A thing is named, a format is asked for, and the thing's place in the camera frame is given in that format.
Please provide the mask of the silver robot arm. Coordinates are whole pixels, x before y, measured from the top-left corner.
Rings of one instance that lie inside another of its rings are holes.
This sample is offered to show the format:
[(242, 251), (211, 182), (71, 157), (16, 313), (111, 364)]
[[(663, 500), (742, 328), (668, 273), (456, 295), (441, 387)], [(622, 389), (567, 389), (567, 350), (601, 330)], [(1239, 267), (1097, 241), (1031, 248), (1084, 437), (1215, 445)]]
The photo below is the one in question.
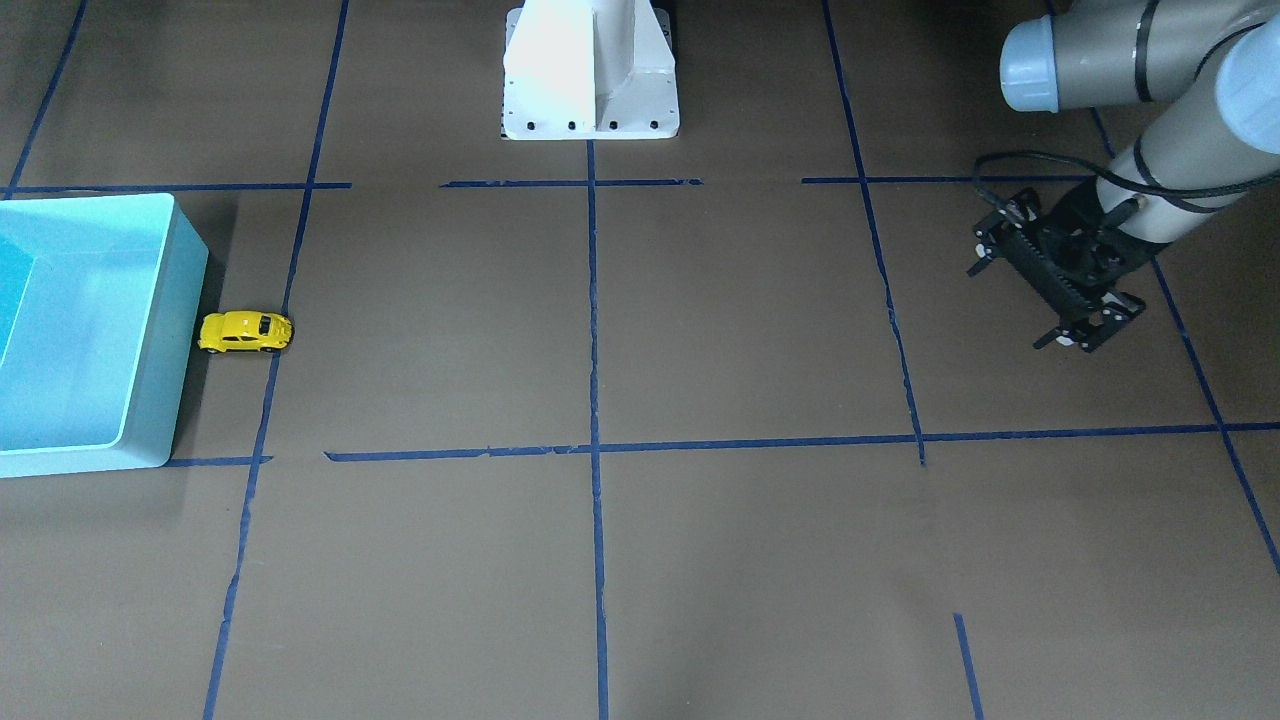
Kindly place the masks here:
[(1146, 302), (1117, 282), (1149, 264), (1252, 190), (1277, 182), (1275, 1), (1075, 1), (1016, 26), (1000, 85), (1018, 111), (1164, 102), (1165, 111), (1106, 167), (1043, 209), (1034, 190), (1004, 199), (983, 182), (991, 213), (974, 225), (972, 274), (1005, 260), (1053, 311), (1037, 348), (1087, 352), (1128, 327)]

